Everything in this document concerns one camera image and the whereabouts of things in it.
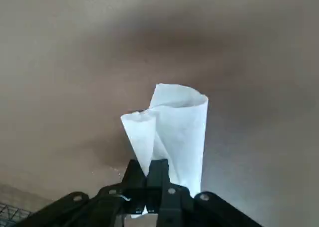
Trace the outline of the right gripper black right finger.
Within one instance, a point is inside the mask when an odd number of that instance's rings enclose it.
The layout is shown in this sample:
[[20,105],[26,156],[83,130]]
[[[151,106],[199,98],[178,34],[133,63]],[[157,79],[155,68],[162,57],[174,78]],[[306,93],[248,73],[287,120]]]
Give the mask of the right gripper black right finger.
[[204,191],[190,195],[173,184],[168,161],[152,161],[146,180],[146,208],[157,214],[157,227],[260,227],[261,225],[218,195]]

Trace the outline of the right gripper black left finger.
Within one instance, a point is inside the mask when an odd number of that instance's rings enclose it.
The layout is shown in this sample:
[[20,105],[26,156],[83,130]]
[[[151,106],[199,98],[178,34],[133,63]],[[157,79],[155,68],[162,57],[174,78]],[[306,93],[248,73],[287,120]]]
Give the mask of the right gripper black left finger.
[[17,227],[122,227],[133,214],[146,178],[136,160],[130,160],[120,183],[101,188],[90,198],[72,192],[19,221]]

